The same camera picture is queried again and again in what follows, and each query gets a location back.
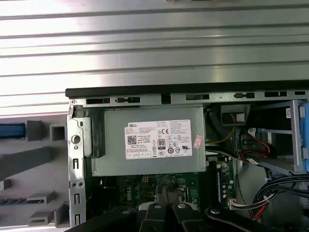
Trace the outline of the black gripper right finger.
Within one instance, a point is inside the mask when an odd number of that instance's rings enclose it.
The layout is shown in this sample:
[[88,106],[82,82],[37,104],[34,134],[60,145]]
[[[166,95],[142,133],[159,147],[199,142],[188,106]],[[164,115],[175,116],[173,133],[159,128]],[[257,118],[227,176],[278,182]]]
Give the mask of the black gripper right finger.
[[226,209],[208,208],[204,212],[180,202],[174,187],[170,202],[178,229],[182,232],[262,232],[263,225]]

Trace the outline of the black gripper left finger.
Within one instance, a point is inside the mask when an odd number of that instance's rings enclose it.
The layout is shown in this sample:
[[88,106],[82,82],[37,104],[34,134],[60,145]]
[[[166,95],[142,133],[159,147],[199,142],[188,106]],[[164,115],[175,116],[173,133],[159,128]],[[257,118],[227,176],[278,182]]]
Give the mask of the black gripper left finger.
[[138,210],[128,206],[117,207],[107,213],[70,228],[71,232],[164,232],[167,228],[167,186],[156,189],[157,201],[147,202]]

